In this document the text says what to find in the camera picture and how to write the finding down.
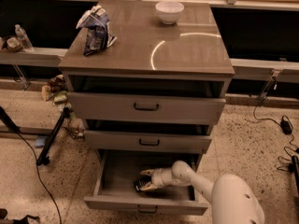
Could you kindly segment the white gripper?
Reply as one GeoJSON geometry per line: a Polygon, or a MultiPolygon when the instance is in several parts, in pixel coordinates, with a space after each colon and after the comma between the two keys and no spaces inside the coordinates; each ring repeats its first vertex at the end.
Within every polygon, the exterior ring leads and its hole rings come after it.
{"type": "Polygon", "coordinates": [[[140,172],[141,175],[151,176],[151,183],[144,184],[141,191],[152,191],[158,187],[165,187],[172,184],[173,174],[170,168],[147,169],[140,172]]]}

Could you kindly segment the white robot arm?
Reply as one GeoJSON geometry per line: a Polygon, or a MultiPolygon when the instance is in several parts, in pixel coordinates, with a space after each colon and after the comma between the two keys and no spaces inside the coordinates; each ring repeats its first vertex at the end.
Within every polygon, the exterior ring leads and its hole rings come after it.
{"type": "Polygon", "coordinates": [[[212,207],[213,224],[264,224],[264,211],[249,185],[239,176],[224,174],[211,182],[197,174],[185,161],[170,168],[144,170],[135,182],[137,191],[167,186],[192,186],[212,207]]]}

